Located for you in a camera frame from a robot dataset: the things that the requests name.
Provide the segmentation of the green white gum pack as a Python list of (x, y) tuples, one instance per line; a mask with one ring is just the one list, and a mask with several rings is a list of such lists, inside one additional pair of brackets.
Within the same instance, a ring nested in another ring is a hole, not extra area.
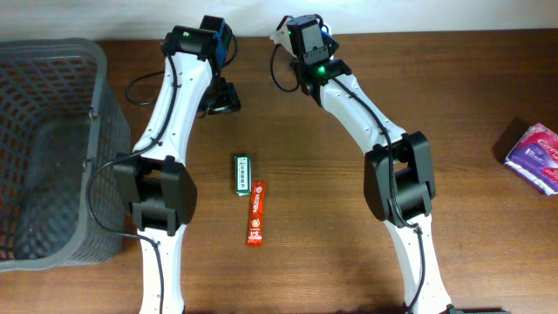
[(235, 156), (235, 192), (238, 196), (251, 194), (251, 159), (248, 155)]

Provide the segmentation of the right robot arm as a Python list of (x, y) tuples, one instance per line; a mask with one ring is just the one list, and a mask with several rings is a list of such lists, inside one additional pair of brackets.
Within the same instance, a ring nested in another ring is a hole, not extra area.
[(285, 16), (272, 35), (291, 56), (297, 86), (333, 115), (364, 154), (364, 198), (393, 241), (408, 313), (454, 313), (432, 240), (436, 195), (429, 141), (394, 124), (366, 96), (317, 15)]

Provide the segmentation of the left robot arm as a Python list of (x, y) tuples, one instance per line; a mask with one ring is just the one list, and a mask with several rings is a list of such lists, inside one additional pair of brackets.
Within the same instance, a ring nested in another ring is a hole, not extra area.
[(181, 246), (197, 202), (187, 172), (187, 144), (197, 117), (241, 108), (234, 85), (221, 71), (234, 56), (230, 26), (205, 16), (197, 28), (175, 26), (161, 50), (163, 81), (146, 130), (131, 154), (112, 167), (117, 188), (136, 227), (143, 266), (143, 313), (182, 313)]

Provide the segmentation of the red purple Carefree pad pack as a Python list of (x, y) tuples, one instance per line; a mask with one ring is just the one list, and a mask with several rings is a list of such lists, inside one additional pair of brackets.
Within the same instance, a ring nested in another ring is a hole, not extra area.
[(529, 127), (504, 165), (543, 194), (557, 195), (557, 134), (541, 123)]

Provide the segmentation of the red Nescafe coffee sachet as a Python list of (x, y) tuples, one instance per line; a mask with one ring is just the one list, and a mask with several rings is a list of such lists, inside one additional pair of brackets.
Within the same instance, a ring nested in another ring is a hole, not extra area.
[(248, 215), (248, 247), (262, 246), (262, 218), (265, 204), (265, 192), (265, 181), (255, 181), (253, 183)]

